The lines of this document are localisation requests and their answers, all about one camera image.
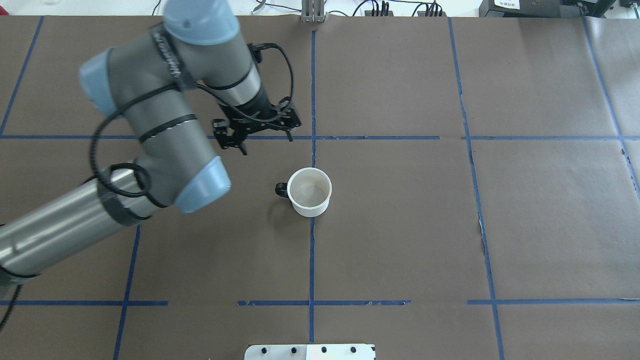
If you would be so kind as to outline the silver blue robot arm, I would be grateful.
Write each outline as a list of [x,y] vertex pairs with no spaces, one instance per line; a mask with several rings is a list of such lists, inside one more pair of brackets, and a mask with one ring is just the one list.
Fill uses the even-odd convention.
[[22,286],[45,269],[163,208],[192,214],[231,189],[186,94],[210,95],[222,150],[247,154],[265,130],[292,132],[295,75],[276,43],[249,43],[226,0],[169,0],[162,21],[78,70],[102,114],[89,139],[91,175],[66,194],[1,226],[1,285]]

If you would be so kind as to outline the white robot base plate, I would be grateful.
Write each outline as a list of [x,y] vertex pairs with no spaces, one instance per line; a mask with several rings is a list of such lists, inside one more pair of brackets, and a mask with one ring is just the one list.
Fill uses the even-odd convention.
[[245,360],[375,360],[374,344],[255,344],[249,346]]

